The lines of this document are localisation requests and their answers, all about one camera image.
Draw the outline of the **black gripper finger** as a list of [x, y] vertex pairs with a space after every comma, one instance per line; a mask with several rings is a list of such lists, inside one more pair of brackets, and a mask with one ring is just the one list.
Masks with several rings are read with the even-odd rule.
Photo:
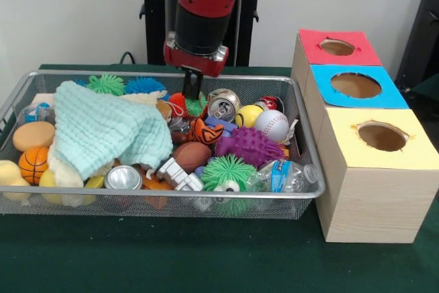
[[181, 69], [185, 74], [182, 94], [186, 99], [192, 99], [192, 70], [184, 66], [182, 66]]
[[203, 75], [200, 71], [191, 73], [191, 99], [198, 99], [202, 87]]

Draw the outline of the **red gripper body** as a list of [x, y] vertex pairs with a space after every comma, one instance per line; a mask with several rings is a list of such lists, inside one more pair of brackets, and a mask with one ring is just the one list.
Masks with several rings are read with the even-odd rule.
[[229, 49], [220, 45], [211, 55], [196, 55], [183, 50], [176, 42], [176, 33], [169, 32], [163, 45], [165, 63], [181, 69], [199, 71], [202, 75], [217, 77], [223, 70]]

